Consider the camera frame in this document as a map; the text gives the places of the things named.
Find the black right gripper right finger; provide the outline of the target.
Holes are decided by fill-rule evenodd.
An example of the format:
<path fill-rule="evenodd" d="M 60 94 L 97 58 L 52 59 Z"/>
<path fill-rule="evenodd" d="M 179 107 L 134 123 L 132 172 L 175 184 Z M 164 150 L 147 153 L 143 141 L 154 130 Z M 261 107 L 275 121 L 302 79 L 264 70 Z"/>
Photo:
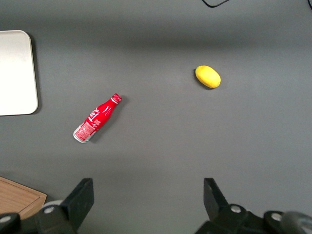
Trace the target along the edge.
<path fill-rule="evenodd" d="M 197 234 L 262 234 L 263 220 L 238 204 L 227 202 L 213 178 L 204 179 L 203 202 L 209 220 Z"/>

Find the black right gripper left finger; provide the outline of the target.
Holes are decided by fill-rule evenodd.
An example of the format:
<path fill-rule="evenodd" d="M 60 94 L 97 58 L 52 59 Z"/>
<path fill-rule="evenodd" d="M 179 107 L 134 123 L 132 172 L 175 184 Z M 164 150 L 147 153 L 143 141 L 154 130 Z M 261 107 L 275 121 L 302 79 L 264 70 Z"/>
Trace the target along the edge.
<path fill-rule="evenodd" d="M 62 201 L 44 205 L 38 212 L 39 234 L 76 234 L 94 204 L 91 178 L 84 178 Z"/>

